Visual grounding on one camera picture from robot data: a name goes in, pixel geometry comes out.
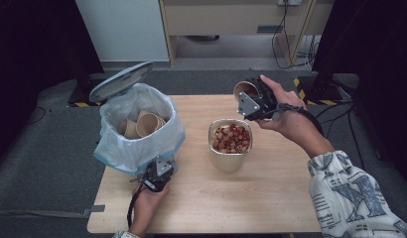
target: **hand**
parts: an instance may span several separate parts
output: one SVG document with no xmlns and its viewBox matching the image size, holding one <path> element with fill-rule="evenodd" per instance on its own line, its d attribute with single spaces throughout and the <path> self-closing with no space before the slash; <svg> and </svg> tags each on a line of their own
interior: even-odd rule
<svg viewBox="0 0 407 238">
<path fill-rule="evenodd" d="M 129 227 L 129 232 L 139 237 L 145 237 L 148 227 L 151 224 L 161 201 L 169 193 L 169 185 L 166 184 L 162 191 L 154 192 L 145 189 L 139 193 L 135 202 L 133 222 Z"/>
<path fill-rule="evenodd" d="M 260 78 L 272 89 L 278 103 L 288 103 L 307 109 L 306 104 L 297 96 L 296 92 L 284 91 L 281 84 L 264 75 L 260 75 Z M 335 150 L 332 144 L 319 133 L 315 125 L 301 113 L 285 111 L 275 121 L 255 120 L 255 122 L 262 129 L 281 133 L 285 138 L 301 146 L 311 158 Z"/>
</svg>

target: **trash bag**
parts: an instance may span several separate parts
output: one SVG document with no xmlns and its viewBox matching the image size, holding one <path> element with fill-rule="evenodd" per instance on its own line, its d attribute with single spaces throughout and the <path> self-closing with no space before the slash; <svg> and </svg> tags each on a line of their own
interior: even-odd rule
<svg viewBox="0 0 407 238">
<path fill-rule="evenodd" d="M 129 140 L 118 132 L 126 118 L 137 121 L 144 109 L 163 117 L 166 124 L 146 137 Z M 110 97 L 99 110 L 101 140 L 94 156 L 107 166 L 139 175 L 154 159 L 174 160 L 186 139 L 185 128 L 171 98 L 145 83 L 136 83 L 122 95 Z"/>
</svg>

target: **power socket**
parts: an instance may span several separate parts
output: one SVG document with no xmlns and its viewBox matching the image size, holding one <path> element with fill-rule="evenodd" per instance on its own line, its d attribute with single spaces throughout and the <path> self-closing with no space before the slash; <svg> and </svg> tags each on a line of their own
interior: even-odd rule
<svg viewBox="0 0 407 238">
<path fill-rule="evenodd" d="M 300 6 L 302 5 L 302 0 L 278 0 L 278 5 L 285 6 L 287 2 L 288 6 Z"/>
</svg>

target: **light wood tabletop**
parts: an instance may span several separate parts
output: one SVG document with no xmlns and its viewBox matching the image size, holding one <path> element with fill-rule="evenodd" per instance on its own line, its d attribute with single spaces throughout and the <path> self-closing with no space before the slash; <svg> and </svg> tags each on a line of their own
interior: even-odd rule
<svg viewBox="0 0 407 238">
<path fill-rule="evenodd" d="M 179 170 L 169 182 L 149 233 L 297 233 L 320 232 L 309 195 L 308 156 L 282 135 L 248 122 L 253 148 L 233 174 L 210 162 L 207 132 L 217 119 L 243 119 L 233 95 L 174 95 L 186 128 L 177 159 Z M 90 233 L 127 230 L 132 176 L 107 167 L 87 224 Z"/>
</svg>

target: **open lid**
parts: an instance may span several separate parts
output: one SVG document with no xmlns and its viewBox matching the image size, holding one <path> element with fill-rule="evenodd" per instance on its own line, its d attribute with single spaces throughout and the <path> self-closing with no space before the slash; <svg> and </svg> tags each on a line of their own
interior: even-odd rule
<svg viewBox="0 0 407 238">
<path fill-rule="evenodd" d="M 91 90 L 89 93 L 89 101 L 103 101 L 109 97 L 123 94 L 133 86 L 133 84 L 142 81 L 153 66 L 154 63 L 151 61 L 142 62 L 105 79 Z"/>
</svg>

